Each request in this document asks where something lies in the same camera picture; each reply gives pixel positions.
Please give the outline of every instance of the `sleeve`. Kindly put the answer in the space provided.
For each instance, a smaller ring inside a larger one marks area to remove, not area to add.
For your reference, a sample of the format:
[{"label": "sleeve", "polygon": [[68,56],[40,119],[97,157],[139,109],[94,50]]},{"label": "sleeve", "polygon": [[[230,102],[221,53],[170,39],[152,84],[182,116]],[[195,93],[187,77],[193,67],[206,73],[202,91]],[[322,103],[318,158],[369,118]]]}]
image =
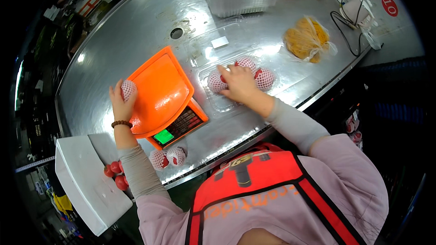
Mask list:
[{"label": "sleeve", "polygon": [[330,135],[321,124],[278,98],[275,98],[274,108],[265,120],[304,155],[317,139]]},{"label": "sleeve", "polygon": [[141,145],[119,152],[124,174],[135,199],[154,194],[171,200]]},{"label": "sleeve", "polygon": [[327,165],[352,194],[370,195],[373,208],[379,214],[387,215],[388,193],[382,176],[346,134],[320,139],[312,147],[310,156]]},{"label": "sleeve", "polygon": [[145,245],[184,243],[189,213],[183,213],[171,200],[158,195],[141,196],[136,204]]}]

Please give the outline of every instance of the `green display screen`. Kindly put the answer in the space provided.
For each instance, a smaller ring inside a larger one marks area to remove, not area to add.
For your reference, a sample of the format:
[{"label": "green display screen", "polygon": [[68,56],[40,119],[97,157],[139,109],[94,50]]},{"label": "green display screen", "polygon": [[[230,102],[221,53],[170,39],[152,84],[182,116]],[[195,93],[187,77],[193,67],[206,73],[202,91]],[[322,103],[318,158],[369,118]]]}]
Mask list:
[{"label": "green display screen", "polygon": [[171,139],[174,138],[174,135],[172,135],[169,131],[167,130],[163,130],[160,133],[157,133],[154,136],[154,139],[156,139],[157,141],[159,141],[161,144],[165,144],[168,141],[170,141]]}]

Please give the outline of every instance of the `red vest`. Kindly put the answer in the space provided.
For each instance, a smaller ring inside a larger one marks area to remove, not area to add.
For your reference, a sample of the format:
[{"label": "red vest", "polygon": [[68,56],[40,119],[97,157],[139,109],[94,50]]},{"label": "red vest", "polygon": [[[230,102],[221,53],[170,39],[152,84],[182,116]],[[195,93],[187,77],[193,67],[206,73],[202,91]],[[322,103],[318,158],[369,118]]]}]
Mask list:
[{"label": "red vest", "polygon": [[287,184],[297,188],[338,244],[365,244],[356,229],[309,176],[297,155],[269,143],[261,143],[247,152],[215,171],[195,193],[185,245],[203,243],[204,211],[210,206]]}]

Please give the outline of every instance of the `measuring tape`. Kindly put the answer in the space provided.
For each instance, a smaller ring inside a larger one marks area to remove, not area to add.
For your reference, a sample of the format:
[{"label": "measuring tape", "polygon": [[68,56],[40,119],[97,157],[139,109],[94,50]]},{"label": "measuring tape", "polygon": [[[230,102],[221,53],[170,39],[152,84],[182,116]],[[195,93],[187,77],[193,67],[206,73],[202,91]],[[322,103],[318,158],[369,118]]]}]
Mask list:
[{"label": "measuring tape", "polygon": [[31,164],[25,165],[24,167],[19,167],[19,168],[17,168],[15,170],[15,173],[22,172],[22,171],[24,171],[24,170],[26,170],[28,168],[35,167],[35,166],[38,166],[40,164],[44,164],[44,163],[46,163],[48,161],[54,160],[54,158],[55,158],[55,156],[51,156],[49,158],[45,158],[45,159],[42,159],[40,161],[36,161],[36,162],[31,163]]}]

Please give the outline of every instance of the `hand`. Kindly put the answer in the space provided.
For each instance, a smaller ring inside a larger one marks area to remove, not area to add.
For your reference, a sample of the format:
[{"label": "hand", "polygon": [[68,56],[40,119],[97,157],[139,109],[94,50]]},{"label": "hand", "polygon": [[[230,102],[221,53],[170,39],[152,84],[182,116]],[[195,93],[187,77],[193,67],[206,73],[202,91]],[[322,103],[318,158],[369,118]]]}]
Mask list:
[{"label": "hand", "polygon": [[230,72],[218,66],[218,71],[228,84],[228,90],[222,90],[220,94],[243,103],[263,118],[268,117],[274,108],[274,97],[257,88],[250,68],[234,65],[228,67]]},{"label": "hand", "polygon": [[121,84],[123,79],[120,79],[115,85],[115,89],[112,86],[109,87],[109,96],[112,101],[113,117],[115,121],[124,120],[130,121],[132,118],[136,97],[138,96],[138,90],[135,90],[129,97],[127,102],[124,102],[121,96]]},{"label": "hand", "polygon": [[261,92],[256,86],[250,68],[229,65],[229,72],[223,66],[217,67],[228,84],[228,90],[222,90],[220,94],[227,98],[246,104]]}]

